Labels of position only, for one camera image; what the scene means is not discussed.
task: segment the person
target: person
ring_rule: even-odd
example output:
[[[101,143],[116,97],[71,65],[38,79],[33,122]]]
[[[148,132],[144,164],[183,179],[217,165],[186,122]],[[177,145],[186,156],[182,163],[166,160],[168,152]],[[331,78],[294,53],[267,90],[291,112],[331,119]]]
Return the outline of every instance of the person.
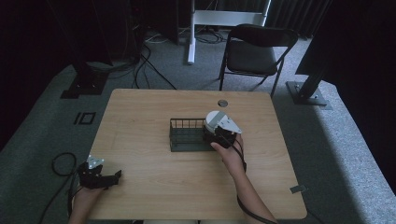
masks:
[[[224,148],[215,142],[210,145],[220,154],[230,176],[233,178],[238,199],[242,205],[244,205],[249,212],[259,217],[263,217],[273,223],[277,223],[271,211],[267,208],[251,184],[247,174],[245,173],[243,161],[241,160],[240,155],[235,151],[238,150],[240,153],[243,153],[242,135],[238,134],[236,136],[233,144],[235,150],[233,150],[232,147]],[[85,223],[91,209],[94,207],[102,191],[103,189],[82,188],[74,198],[73,212],[69,218],[69,224]],[[248,224],[262,223],[258,219],[248,215],[246,212],[245,219]]]

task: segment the carpeted floor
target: carpeted floor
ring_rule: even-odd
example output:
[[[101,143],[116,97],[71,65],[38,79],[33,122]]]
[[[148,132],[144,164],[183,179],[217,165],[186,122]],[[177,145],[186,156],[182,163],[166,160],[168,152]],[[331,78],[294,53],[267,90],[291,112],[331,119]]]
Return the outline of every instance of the carpeted floor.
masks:
[[[395,223],[395,195],[336,88],[325,82],[319,85],[332,108],[329,110],[315,105],[295,105],[290,97],[285,82],[306,79],[294,73],[309,42],[300,39],[290,52],[273,98],[297,179],[309,188],[303,193],[309,214],[303,220],[280,220],[280,223]],[[177,89],[218,89],[216,78],[224,43],[197,42],[193,65],[187,64],[188,42],[184,39],[179,46],[162,39],[151,39],[146,45],[150,52],[144,48],[143,55],[150,54],[149,61]],[[99,63],[92,65],[105,67]],[[75,75],[73,67],[68,66],[52,80],[1,152],[0,223],[38,223],[51,197],[65,181],[65,177],[51,170],[53,159],[60,153],[72,152],[78,164],[86,160],[111,92],[118,88],[136,88],[131,68],[110,74],[101,95],[60,99]],[[142,89],[172,89],[149,65],[141,67],[136,81]],[[226,77],[223,89],[270,91],[273,81],[268,78],[257,86],[259,78]],[[78,113],[95,113],[92,124],[75,124]],[[69,159],[58,162],[59,172],[70,171]],[[50,205],[43,223],[66,223],[66,188]],[[92,220],[90,223],[131,221]]]

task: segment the wooden tabletop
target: wooden tabletop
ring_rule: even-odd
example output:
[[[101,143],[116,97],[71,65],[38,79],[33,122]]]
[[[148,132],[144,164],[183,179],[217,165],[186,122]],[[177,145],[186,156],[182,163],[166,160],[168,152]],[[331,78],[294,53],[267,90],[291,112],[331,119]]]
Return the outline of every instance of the wooden tabletop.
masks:
[[[228,105],[220,107],[219,100]],[[243,219],[215,151],[171,152],[170,119],[224,111],[241,128],[247,175],[276,218],[304,218],[301,193],[270,96],[244,91],[114,90],[92,145],[102,174],[122,170],[92,219]]]

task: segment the black metal base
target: black metal base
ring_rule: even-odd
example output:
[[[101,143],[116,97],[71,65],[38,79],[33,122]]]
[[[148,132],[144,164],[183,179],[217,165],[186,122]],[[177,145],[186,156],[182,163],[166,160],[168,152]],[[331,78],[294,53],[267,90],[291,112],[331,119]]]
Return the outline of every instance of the black metal base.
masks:
[[[319,89],[316,89],[314,94],[308,99],[301,98],[299,96],[300,88],[304,85],[303,82],[288,81],[286,86],[289,89],[290,95],[293,98],[293,102],[296,105],[319,105],[321,109],[332,110],[332,106],[329,101],[325,100],[320,93]]]
[[[77,75],[70,85],[69,90],[64,91],[61,99],[77,99],[80,95],[100,95],[106,85],[109,73],[96,74],[91,84],[86,86],[79,85],[79,76]]]

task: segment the white desk leg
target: white desk leg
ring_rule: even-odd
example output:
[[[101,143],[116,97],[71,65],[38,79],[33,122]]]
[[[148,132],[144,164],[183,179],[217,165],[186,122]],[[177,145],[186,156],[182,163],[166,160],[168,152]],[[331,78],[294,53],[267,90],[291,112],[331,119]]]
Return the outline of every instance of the white desk leg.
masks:
[[[194,14],[195,14],[195,1],[191,0],[191,36],[190,36],[190,48],[189,48],[189,64],[194,64],[195,57],[195,22],[194,22]]]

